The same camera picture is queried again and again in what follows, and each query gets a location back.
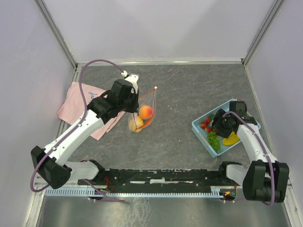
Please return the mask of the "red strawberries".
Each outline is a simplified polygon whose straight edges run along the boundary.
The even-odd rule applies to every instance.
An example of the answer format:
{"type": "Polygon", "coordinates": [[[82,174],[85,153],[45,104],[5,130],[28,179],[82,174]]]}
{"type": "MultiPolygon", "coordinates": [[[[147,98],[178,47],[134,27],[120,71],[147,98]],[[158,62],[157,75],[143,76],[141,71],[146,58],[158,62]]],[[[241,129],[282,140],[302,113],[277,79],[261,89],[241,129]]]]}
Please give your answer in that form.
{"type": "Polygon", "coordinates": [[[200,127],[204,129],[207,133],[210,133],[213,131],[212,126],[210,125],[212,118],[207,117],[205,121],[201,122],[200,127]]]}

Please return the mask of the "orange peach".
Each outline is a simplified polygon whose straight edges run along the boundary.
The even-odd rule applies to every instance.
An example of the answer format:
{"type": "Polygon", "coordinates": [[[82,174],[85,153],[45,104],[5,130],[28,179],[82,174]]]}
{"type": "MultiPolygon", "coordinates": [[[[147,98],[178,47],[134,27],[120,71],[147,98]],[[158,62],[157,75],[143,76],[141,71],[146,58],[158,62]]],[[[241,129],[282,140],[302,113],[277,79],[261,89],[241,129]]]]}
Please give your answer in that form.
{"type": "Polygon", "coordinates": [[[143,120],[150,119],[152,117],[152,114],[153,109],[148,105],[141,106],[139,109],[139,117],[143,120]]]}

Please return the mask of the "clear orange zip top bag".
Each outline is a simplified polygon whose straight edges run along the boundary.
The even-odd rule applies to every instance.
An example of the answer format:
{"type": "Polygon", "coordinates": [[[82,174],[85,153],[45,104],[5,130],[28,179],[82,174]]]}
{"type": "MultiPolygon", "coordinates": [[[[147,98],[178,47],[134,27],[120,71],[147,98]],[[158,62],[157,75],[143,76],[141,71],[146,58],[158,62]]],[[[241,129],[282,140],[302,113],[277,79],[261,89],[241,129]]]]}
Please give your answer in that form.
{"type": "Polygon", "coordinates": [[[156,116],[156,90],[155,86],[151,91],[139,95],[139,108],[136,113],[132,113],[128,118],[128,130],[139,133],[148,127],[156,116]]]}

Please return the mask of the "yellow pear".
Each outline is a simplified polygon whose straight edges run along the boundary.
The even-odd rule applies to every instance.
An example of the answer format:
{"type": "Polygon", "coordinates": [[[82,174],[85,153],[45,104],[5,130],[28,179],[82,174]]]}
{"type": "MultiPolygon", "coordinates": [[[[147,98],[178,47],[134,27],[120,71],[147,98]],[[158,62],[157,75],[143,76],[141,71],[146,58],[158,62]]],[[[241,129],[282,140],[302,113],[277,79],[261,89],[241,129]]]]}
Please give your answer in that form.
{"type": "Polygon", "coordinates": [[[144,125],[144,122],[140,116],[132,118],[128,123],[129,130],[131,132],[136,132],[136,133],[139,133],[142,130],[140,127],[143,125],[144,125]]]}

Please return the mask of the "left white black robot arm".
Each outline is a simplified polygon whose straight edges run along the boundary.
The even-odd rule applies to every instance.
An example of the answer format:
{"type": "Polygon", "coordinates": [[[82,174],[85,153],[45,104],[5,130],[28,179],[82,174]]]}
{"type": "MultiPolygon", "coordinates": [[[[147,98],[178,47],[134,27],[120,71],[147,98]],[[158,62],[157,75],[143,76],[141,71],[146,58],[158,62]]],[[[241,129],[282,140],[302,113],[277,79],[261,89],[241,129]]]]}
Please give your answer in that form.
{"type": "Polygon", "coordinates": [[[62,187],[68,181],[81,179],[101,184],[105,173],[96,161],[69,162],[68,158],[86,138],[120,112],[137,111],[138,79],[138,75],[131,74],[116,80],[110,90],[85,107],[83,115],[60,137],[44,148],[35,146],[31,150],[34,173],[39,174],[53,189],[62,187]]]}

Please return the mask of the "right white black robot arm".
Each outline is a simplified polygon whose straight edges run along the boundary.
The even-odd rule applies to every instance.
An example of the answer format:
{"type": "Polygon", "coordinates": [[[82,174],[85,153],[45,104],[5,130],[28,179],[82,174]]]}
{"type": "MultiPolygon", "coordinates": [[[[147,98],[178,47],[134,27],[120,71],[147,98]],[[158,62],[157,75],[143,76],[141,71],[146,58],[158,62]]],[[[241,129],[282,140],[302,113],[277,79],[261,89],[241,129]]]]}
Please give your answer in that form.
{"type": "Polygon", "coordinates": [[[248,169],[239,164],[227,164],[217,173],[218,181],[228,185],[234,181],[242,186],[244,198],[271,206],[285,200],[289,167],[279,162],[262,139],[257,121],[248,115],[243,101],[230,101],[229,110],[219,109],[212,122],[215,132],[222,138],[232,133],[238,136],[248,154],[248,169]]]}

